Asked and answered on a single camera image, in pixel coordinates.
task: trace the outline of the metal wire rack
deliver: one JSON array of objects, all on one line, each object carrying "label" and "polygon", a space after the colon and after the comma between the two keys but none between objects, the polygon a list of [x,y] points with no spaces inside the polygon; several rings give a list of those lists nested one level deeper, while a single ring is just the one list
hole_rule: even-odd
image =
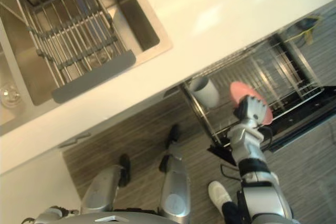
[{"label": "metal wire rack", "polygon": [[17,0],[38,55],[57,87],[126,48],[101,0]]},{"label": "metal wire rack", "polygon": [[180,88],[205,132],[215,143],[224,146],[229,145],[227,130],[238,122],[230,100],[231,82],[242,81],[260,93],[269,104],[274,120],[323,91],[299,49],[292,42],[284,42],[279,35],[209,66],[192,79],[199,76],[207,76],[219,91],[217,107],[208,109],[196,100],[188,89],[191,80]]}]

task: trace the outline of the white cup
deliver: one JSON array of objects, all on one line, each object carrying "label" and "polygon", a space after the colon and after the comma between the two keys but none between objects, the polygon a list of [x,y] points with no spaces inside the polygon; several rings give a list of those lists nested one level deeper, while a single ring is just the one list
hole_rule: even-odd
[{"label": "white cup", "polygon": [[201,105],[213,108],[219,104],[219,93],[208,77],[197,77],[190,82],[189,90]]}]

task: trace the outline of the sink basin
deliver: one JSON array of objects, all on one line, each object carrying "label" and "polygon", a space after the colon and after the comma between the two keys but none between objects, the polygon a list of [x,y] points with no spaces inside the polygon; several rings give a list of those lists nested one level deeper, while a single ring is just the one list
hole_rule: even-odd
[{"label": "sink basin", "polygon": [[[27,30],[24,16],[16,0],[0,0],[1,33],[8,43],[1,41],[3,55],[8,62],[18,93],[22,94],[24,112],[11,121],[1,121],[0,133],[60,106],[52,92],[57,89],[46,60],[39,56]],[[160,21],[147,0],[102,0],[113,19],[114,26],[127,50],[136,56],[138,66],[171,48]]]},{"label": "sink basin", "polygon": [[5,54],[0,46],[0,124],[5,124],[25,109],[16,83],[9,69]]}]

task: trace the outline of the pink plate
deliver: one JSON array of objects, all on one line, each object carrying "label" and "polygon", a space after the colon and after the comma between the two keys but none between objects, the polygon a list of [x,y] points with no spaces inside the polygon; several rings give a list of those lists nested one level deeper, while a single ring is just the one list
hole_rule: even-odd
[{"label": "pink plate", "polygon": [[[235,107],[238,106],[240,100],[244,98],[246,95],[250,95],[252,97],[256,97],[257,99],[263,101],[265,105],[267,105],[266,100],[253,88],[251,88],[249,85],[240,82],[240,81],[234,81],[230,85],[230,94],[231,94],[231,99],[233,103],[235,104]],[[271,124],[273,120],[273,114],[269,106],[267,105],[267,111],[266,111],[266,116],[263,120],[263,125],[268,125]]]}]

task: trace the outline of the floor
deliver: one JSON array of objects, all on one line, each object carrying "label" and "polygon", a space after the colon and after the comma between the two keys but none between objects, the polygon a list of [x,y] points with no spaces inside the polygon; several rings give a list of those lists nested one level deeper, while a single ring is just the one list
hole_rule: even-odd
[{"label": "floor", "polygon": [[[323,85],[336,85],[336,15],[332,15],[335,10],[328,14],[332,18],[323,20],[314,31],[314,43],[301,47]],[[119,190],[114,207],[156,209],[164,178],[158,166],[164,141],[174,123],[179,123],[183,131],[180,142],[191,179],[191,223],[223,223],[208,198],[207,185],[219,180],[235,201],[239,182],[221,175],[221,161],[207,152],[210,140],[180,93],[64,152],[79,196],[83,197],[100,170],[117,163],[122,153],[128,153],[132,180]],[[336,223],[335,135],[333,117],[278,152],[266,153],[269,167],[278,174],[295,217],[302,223]]]}]

